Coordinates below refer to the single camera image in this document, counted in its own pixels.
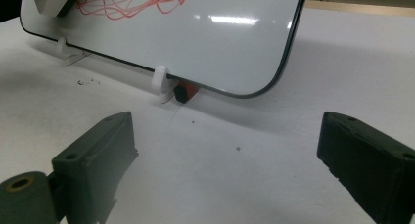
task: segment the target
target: white tabletop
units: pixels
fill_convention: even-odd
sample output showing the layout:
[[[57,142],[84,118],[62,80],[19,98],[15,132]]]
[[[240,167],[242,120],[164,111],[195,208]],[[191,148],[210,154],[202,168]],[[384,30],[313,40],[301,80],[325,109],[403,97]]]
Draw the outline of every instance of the white tabletop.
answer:
[[[95,123],[131,111],[140,156],[109,224],[374,223],[317,158],[321,118],[349,114],[414,147],[413,27],[305,9],[268,93],[201,90],[160,105],[149,73],[97,56],[64,67],[54,43],[0,23],[0,180],[50,173],[52,157]]]

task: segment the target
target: whiteboard stand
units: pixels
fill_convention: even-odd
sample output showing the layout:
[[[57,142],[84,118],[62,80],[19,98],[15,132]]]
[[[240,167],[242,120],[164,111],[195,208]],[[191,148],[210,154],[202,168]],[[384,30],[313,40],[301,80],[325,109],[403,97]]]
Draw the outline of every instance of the whiteboard stand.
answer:
[[[58,39],[57,52],[63,57],[65,66],[70,66],[90,55],[82,50],[67,46],[67,40],[64,37]]]
[[[157,91],[161,104],[167,103],[174,95],[174,87],[178,80],[167,79],[167,68],[157,66],[152,79],[152,89]]]

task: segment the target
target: red marker scribble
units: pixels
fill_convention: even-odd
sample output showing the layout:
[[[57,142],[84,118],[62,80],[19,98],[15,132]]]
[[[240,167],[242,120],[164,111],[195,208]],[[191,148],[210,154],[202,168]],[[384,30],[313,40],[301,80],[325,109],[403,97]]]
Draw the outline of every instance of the red marker scribble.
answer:
[[[131,18],[141,11],[156,6],[162,14],[172,12],[186,0],[82,0],[76,3],[83,15],[106,16],[117,21]]]

